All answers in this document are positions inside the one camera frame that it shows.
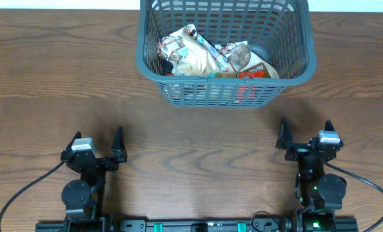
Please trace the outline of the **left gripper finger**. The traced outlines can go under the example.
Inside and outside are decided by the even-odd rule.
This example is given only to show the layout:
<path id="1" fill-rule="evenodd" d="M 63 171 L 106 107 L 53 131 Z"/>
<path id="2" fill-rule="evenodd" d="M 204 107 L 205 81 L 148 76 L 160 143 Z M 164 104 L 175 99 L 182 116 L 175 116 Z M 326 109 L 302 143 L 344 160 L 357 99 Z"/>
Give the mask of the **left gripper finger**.
<path id="1" fill-rule="evenodd" d="M 76 134 L 73 136 L 72 140 L 70 141 L 70 143 L 65 147 L 65 151 L 71 151 L 72 150 L 72 145 L 74 143 L 74 141 L 76 139 L 80 139 L 81 138 L 81 132 L 80 131 L 77 131 Z"/>
<path id="2" fill-rule="evenodd" d="M 111 150 L 113 152 L 114 157 L 116 158 L 126 158 L 127 152 L 124 145 L 123 138 L 123 127 L 119 126 L 115 138 L 112 142 Z"/>

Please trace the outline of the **Panifee snack bag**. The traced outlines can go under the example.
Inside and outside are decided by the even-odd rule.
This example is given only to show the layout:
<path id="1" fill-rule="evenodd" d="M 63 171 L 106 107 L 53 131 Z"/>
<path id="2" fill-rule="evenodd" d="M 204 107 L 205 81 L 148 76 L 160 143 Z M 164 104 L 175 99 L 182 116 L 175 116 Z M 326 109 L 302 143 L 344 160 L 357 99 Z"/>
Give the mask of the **Panifee snack bag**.
<path id="1" fill-rule="evenodd" d="M 167 35 L 166 37 L 163 37 L 159 44 L 157 45 L 157 49 L 159 52 L 159 55 L 166 61 L 170 61 L 170 54 L 176 49 L 179 48 L 179 45 L 176 43 L 177 40 L 179 40 L 182 33 L 186 33 L 190 36 L 192 36 L 195 40 L 197 30 L 193 24 L 186 25 L 185 27 L 177 30 L 176 32 L 171 33 L 170 35 Z"/>
<path id="2" fill-rule="evenodd" d="M 279 79 L 277 70 L 255 54 L 247 41 L 216 44 L 215 49 L 226 58 L 229 70 L 219 72 L 218 78 L 272 78 Z"/>

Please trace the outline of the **grey plastic basket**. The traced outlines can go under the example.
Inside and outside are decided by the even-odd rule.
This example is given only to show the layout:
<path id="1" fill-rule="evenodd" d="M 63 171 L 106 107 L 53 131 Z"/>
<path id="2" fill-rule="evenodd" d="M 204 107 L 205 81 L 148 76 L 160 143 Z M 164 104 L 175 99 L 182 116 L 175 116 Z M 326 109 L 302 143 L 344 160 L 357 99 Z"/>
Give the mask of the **grey plastic basket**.
<path id="1" fill-rule="evenodd" d="M 210 44 L 247 41 L 279 79 L 171 75 L 159 41 L 193 24 Z M 174 106 L 258 108 L 288 86 L 308 81 L 317 66 L 307 0 L 145 0 L 140 3 L 136 64 Z"/>

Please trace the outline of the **beige paper bag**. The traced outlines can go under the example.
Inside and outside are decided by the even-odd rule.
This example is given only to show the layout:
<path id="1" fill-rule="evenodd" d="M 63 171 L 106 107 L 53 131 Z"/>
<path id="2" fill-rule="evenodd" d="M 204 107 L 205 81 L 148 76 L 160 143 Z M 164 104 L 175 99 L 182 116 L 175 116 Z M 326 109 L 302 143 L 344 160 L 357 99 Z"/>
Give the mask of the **beige paper bag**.
<path id="1" fill-rule="evenodd" d="M 217 61 L 192 36 L 182 33 L 179 48 L 170 54 L 173 76 L 211 76 L 221 71 Z"/>

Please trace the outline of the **Kleenex tissue multipack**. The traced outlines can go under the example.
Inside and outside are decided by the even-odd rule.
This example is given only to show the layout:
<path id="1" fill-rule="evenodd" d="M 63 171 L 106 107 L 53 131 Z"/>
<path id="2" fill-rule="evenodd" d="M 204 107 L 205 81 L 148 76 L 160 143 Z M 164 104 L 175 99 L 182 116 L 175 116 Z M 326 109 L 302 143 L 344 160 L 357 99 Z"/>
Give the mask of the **Kleenex tissue multipack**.
<path id="1" fill-rule="evenodd" d="M 196 35 L 197 42 L 200 43 L 207 51 L 209 51 L 210 55 L 215 59 L 217 64 L 219 65 L 220 69 L 223 72 L 228 72 L 229 65 L 228 60 L 225 56 L 223 56 L 220 52 L 218 52 L 214 46 L 212 46 L 205 38 L 203 38 L 201 35 Z"/>

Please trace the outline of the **teal snack packet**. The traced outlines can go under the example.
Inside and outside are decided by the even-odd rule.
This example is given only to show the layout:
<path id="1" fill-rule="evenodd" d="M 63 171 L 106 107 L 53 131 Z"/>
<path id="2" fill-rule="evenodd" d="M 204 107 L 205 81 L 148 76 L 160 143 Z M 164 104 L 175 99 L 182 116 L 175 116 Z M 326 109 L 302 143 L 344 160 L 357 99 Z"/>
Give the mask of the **teal snack packet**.
<path id="1" fill-rule="evenodd" d="M 183 76 L 208 76 L 219 72 L 221 69 L 210 53 L 201 47 L 184 47 L 177 50 L 180 59 L 173 66 L 174 75 Z"/>

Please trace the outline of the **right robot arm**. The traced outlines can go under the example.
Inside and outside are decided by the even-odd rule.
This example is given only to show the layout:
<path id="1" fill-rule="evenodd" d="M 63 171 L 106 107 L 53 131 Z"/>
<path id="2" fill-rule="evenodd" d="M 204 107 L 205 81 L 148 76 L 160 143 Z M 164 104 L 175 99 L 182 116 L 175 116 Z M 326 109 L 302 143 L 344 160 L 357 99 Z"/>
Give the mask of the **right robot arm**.
<path id="1" fill-rule="evenodd" d="M 342 208 L 346 195 L 346 180 L 335 174 L 326 174 L 324 165 L 336 158 L 343 141 L 331 121 L 310 138 L 307 143 L 293 141 L 289 122 L 280 123 L 277 149 L 286 152 L 284 158 L 295 161 L 298 173 L 295 198 L 302 205 L 291 218 L 281 220 L 281 231 L 336 231 L 335 211 Z"/>

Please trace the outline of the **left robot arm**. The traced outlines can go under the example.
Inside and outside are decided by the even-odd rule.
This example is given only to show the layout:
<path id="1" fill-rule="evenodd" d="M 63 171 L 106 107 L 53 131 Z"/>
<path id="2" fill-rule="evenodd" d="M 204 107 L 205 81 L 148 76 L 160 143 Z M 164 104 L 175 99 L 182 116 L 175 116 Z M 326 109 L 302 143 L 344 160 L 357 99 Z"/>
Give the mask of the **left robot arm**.
<path id="1" fill-rule="evenodd" d="M 61 153 L 61 161 L 80 178 L 66 184 L 61 193 L 65 205 L 66 231 L 118 231 L 112 214 L 103 214 L 106 173 L 117 171 L 127 161 L 123 128 L 118 127 L 113 139 L 111 157 L 98 158 L 92 138 L 77 132 Z"/>

